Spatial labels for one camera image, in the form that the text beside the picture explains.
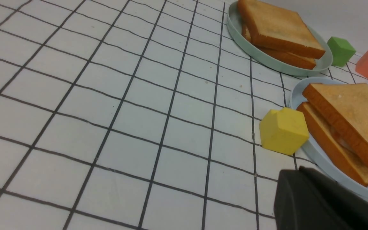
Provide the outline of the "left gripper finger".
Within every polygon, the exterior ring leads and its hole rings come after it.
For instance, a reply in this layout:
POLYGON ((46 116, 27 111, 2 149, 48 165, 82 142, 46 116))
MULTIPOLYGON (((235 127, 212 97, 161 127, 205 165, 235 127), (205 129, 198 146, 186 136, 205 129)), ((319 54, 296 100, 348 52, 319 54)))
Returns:
POLYGON ((368 202, 321 172, 279 172, 274 201, 278 230, 368 230, 368 202))

